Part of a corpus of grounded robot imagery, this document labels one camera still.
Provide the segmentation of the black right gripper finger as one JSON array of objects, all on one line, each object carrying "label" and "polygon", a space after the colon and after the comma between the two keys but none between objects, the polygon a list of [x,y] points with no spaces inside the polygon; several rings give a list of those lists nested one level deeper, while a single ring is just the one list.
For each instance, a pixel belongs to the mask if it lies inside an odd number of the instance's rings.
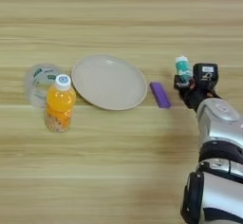
[{"label": "black right gripper finger", "polygon": [[174,77],[174,89],[183,89],[189,87],[190,85],[190,82],[184,80],[182,77],[178,75]]}]

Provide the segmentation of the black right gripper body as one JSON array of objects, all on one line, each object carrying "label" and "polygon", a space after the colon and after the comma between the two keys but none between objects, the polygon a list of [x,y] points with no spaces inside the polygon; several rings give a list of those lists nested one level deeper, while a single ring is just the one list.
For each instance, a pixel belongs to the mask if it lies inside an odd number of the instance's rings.
[{"label": "black right gripper body", "polygon": [[194,80],[190,81],[190,86],[183,89],[177,89],[180,98],[189,109],[197,111],[199,105],[206,99],[218,98],[214,90],[201,88]]}]

